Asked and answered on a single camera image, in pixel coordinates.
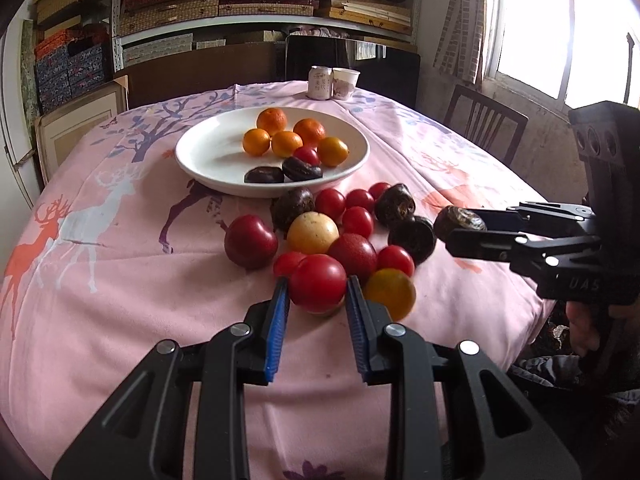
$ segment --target white deer print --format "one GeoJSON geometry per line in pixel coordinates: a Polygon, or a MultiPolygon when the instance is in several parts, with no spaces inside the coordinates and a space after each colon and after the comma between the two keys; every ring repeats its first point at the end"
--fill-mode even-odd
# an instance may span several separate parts
{"type": "Polygon", "coordinates": [[[97,259],[96,246],[99,245],[98,238],[105,232],[113,222],[120,201],[125,195],[133,195],[136,191],[133,187],[133,181],[140,178],[140,172],[137,170],[122,169],[114,172],[108,181],[103,181],[100,173],[95,176],[96,182],[109,190],[109,194],[104,202],[100,205],[88,207],[86,209],[75,210],[69,213],[66,218],[61,220],[60,234],[52,243],[51,247],[44,254],[44,259],[56,246],[62,244],[75,244],[78,246],[73,257],[66,264],[66,267],[60,272],[56,282],[56,288],[60,288],[62,279],[68,268],[78,261],[80,255],[86,251],[89,255],[89,290],[97,292],[95,287],[95,261],[97,259]]]}

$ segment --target pink tablecloth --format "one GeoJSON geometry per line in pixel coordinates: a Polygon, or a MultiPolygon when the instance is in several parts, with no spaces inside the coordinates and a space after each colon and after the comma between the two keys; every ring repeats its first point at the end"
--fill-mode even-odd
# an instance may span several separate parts
{"type": "MultiPolygon", "coordinates": [[[[269,201],[222,196],[175,161],[180,135],[200,120],[267,105],[333,114],[371,145],[338,188],[404,182],[431,219],[448,203],[542,199],[492,156],[389,99],[358,90],[350,102],[315,102],[305,89],[235,86],[137,108],[95,127],[59,168],[14,249],[0,311],[0,412],[45,474],[154,343],[208,340],[271,295],[271,270],[231,264],[219,226],[248,212],[269,220],[269,201]]],[[[382,231],[372,238],[376,248],[385,241],[382,231]]],[[[454,259],[440,242],[415,285],[408,326],[447,346],[473,339],[502,367],[548,314],[505,264],[454,259]]],[[[318,319],[292,306],[275,382],[246,396],[252,478],[382,478],[388,400],[387,388],[360,381],[344,312],[318,319]]]]}

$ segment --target red fruit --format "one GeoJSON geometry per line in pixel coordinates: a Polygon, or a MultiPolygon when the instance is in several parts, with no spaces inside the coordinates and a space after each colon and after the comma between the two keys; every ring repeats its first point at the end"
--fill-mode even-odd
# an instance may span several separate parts
{"type": "Polygon", "coordinates": [[[347,273],[326,254],[310,254],[289,277],[289,297],[313,314],[333,310],[347,289],[347,273]]]}
{"type": "Polygon", "coordinates": [[[409,278],[415,272],[414,259],[397,245],[389,245],[378,253],[378,268],[402,270],[409,278]]]}
{"type": "Polygon", "coordinates": [[[260,269],[278,251],[278,239],[256,215],[239,216],[226,228],[225,253],[236,265],[260,269]]]}
{"type": "Polygon", "coordinates": [[[273,263],[273,275],[276,277],[286,276],[288,278],[298,264],[305,258],[306,254],[297,251],[282,253],[273,263]]]}
{"type": "Polygon", "coordinates": [[[376,271],[376,250],[364,236],[343,234],[326,253],[342,264],[348,276],[355,274],[361,285],[367,283],[369,276],[376,271]]]}
{"type": "Polygon", "coordinates": [[[342,232],[369,238],[373,232],[373,216],[359,205],[348,208],[342,215],[342,232]]]}
{"type": "Polygon", "coordinates": [[[323,189],[316,196],[316,212],[327,215],[334,222],[344,212],[344,195],[337,189],[323,189]]]}
{"type": "Polygon", "coordinates": [[[347,195],[345,205],[347,206],[347,209],[350,207],[360,206],[370,213],[373,213],[373,206],[375,203],[376,201],[373,200],[369,191],[364,189],[354,189],[347,195]]]}
{"type": "Polygon", "coordinates": [[[295,158],[299,158],[307,164],[311,164],[312,166],[320,165],[320,157],[318,156],[318,152],[316,152],[316,150],[314,150],[310,146],[302,146],[302,148],[298,148],[295,152],[293,152],[293,156],[295,158]]]}
{"type": "Polygon", "coordinates": [[[369,188],[369,193],[373,197],[373,200],[377,200],[380,198],[387,189],[391,187],[391,184],[386,182],[378,182],[369,188]]]}

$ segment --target patterned curtain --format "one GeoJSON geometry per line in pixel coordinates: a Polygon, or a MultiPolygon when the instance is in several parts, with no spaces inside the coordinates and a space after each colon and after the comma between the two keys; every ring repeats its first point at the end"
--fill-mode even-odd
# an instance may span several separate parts
{"type": "Polygon", "coordinates": [[[434,67],[475,84],[481,78],[485,0],[449,0],[434,67]]]}

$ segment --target white plate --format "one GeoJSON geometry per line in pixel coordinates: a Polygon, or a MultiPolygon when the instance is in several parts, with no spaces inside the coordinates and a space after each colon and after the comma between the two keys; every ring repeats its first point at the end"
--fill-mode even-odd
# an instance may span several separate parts
{"type": "Polygon", "coordinates": [[[347,144],[349,156],[337,168],[322,168],[324,176],[316,180],[246,184],[244,174],[247,171],[256,166],[280,167],[283,161],[271,150],[263,156],[249,156],[242,150],[242,136],[255,128],[255,120],[263,110],[264,107],[233,110],[196,124],[175,147],[178,164],[198,182],[216,191],[249,198],[272,198],[296,187],[308,187],[315,192],[329,184],[334,185],[360,168],[369,156],[369,142],[349,123],[306,108],[283,108],[289,120],[288,130],[292,130],[300,119],[315,119],[324,126],[327,136],[338,137],[347,144]]]}

